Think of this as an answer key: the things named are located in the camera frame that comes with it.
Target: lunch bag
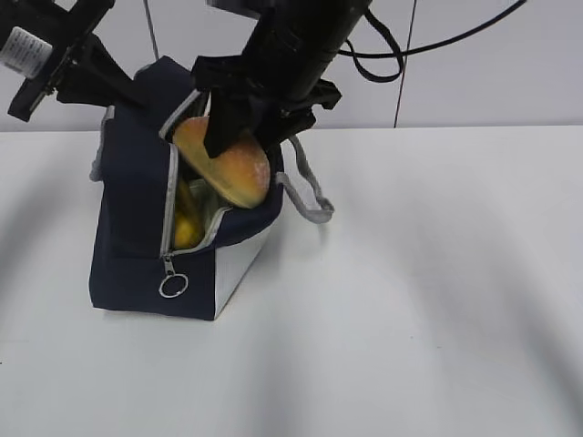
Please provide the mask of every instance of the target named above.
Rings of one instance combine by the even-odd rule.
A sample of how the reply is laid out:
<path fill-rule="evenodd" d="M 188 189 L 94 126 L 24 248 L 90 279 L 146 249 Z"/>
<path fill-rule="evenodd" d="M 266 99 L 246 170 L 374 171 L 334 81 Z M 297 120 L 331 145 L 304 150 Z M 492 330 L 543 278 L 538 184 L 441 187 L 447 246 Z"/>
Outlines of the lunch bag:
<path fill-rule="evenodd" d="M 140 70 L 136 83 L 149 105 L 138 109 L 119 102 L 107 110 L 91 175 L 104 186 L 89 279 L 91 300 L 104 310 L 215 320 L 280 216 L 284 190 L 315 223 L 329 221 L 333 206 L 293 137 L 300 173 L 321 208 L 305 207 L 284 173 L 281 148 L 273 147 L 268 151 L 271 188 L 265 201 L 255 209 L 239 209 L 218 195 L 207 199 L 205 205 L 212 207 L 204 240 L 196 248 L 174 250 L 178 178 L 193 170 L 164 138 L 198 92 L 189 71 L 168 57 Z"/>

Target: yellow fruit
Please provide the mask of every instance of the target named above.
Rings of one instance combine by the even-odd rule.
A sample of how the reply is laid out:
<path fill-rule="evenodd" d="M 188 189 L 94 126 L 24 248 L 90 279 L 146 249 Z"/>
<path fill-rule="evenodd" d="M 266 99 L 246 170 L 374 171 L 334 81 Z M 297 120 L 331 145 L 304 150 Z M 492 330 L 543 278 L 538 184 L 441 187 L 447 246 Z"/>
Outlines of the yellow fruit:
<path fill-rule="evenodd" d="M 204 239 L 202 211 L 190 194 L 187 183 L 180 179 L 174 212 L 174 249 L 196 248 Z"/>

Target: white wall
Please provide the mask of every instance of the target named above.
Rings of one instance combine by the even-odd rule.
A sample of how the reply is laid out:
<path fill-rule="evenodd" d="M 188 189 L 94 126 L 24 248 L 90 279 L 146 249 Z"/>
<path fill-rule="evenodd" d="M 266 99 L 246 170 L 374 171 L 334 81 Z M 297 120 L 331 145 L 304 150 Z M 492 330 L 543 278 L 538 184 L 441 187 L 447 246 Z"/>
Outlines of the white wall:
<path fill-rule="evenodd" d="M 190 67 L 197 55 L 240 52 L 252 20 L 207 7 L 204 0 L 149 0 L 162 54 Z M 72 5 L 74 0 L 57 0 Z M 480 24 L 509 0 L 417 0 L 413 46 Z M 373 10 L 406 45 L 414 0 L 374 0 Z M 440 51 L 409 59 L 399 127 L 583 123 L 583 2 L 530 0 L 505 23 Z M 152 61 L 142 0 L 118 0 L 97 29 L 116 60 L 133 75 Z M 385 51 L 362 22 L 352 40 L 362 51 Z M 391 61 L 369 63 L 374 71 Z M 392 127 L 400 83 L 370 84 L 352 61 L 338 58 L 326 74 L 344 94 L 333 112 L 317 111 L 320 127 Z M 65 106 L 49 97 L 29 124 L 5 114 L 22 78 L 0 69 L 0 130 L 88 130 L 100 108 Z"/>
<path fill-rule="evenodd" d="M 418 0 L 413 46 L 464 32 L 512 3 Z M 530 0 L 480 35 L 411 56 L 399 126 L 583 123 L 582 18 L 581 0 Z"/>

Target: bread roll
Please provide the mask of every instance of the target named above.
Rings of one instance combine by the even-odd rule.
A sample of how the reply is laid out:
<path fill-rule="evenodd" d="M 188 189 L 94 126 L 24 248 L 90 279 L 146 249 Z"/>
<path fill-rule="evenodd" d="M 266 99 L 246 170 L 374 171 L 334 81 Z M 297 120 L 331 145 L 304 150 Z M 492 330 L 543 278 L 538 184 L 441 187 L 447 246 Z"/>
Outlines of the bread roll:
<path fill-rule="evenodd" d="M 249 132 L 217 158 L 209 158 L 204 147 L 209 119 L 189 118 L 174 132 L 173 141 L 187 162 L 239 208 L 256 208 L 270 187 L 270 162 L 261 145 Z"/>

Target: bag handle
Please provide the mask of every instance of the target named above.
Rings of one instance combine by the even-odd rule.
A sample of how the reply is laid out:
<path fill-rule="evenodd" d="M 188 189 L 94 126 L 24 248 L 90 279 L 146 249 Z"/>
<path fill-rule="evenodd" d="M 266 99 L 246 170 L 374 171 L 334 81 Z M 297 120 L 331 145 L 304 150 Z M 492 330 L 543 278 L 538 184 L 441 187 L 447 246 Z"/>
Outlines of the bag handle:
<path fill-rule="evenodd" d="M 310 167 L 310 163 L 308 162 L 308 158 L 300 139 L 294 135 L 290 137 L 289 141 L 295 151 L 295 162 L 298 167 L 298 171 L 312 187 L 313 195 L 315 196 L 316 202 L 318 202 L 318 205 L 320 205 L 321 209 L 311 209 L 306 205 L 302 199 L 302 196 L 300 196 L 300 193 L 292 184 L 292 181 L 287 174 L 283 172 L 277 173 L 275 175 L 275 181 L 278 185 L 283 186 L 285 192 L 288 194 L 291 200 L 291 203 L 293 203 L 293 206 L 298 210 L 302 217 L 316 225 L 323 225 L 328 223 L 330 220 L 332 220 L 332 216 L 334 215 L 334 205 L 323 195 L 322 187 L 320 186 L 318 179 L 313 174 L 312 168 Z"/>

